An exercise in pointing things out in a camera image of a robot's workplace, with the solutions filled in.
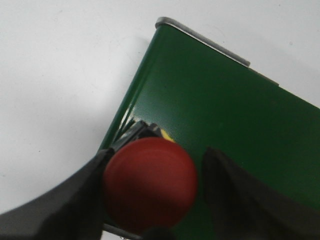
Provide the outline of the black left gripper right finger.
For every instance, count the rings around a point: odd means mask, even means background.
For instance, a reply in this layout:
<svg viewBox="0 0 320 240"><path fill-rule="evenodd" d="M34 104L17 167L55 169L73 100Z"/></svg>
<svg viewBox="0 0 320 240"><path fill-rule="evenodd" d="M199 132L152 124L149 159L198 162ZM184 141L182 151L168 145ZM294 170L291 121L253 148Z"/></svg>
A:
<svg viewBox="0 0 320 240"><path fill-rule="evenodd" d="M207 148L204 201L219 240L318 240L320 213L275 191L222 151Z"/></svg>

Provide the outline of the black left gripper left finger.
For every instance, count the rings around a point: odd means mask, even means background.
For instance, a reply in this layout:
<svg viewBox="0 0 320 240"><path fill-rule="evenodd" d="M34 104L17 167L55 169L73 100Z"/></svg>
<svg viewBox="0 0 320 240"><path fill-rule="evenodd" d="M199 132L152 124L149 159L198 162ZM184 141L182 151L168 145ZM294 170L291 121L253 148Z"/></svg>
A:
<svg viewBox="0 0 320 240"><path fill-rule="evenodd" d="M0 215L2 240L99 240L102 176L114 150L99 151L64 182Z"/></svg>

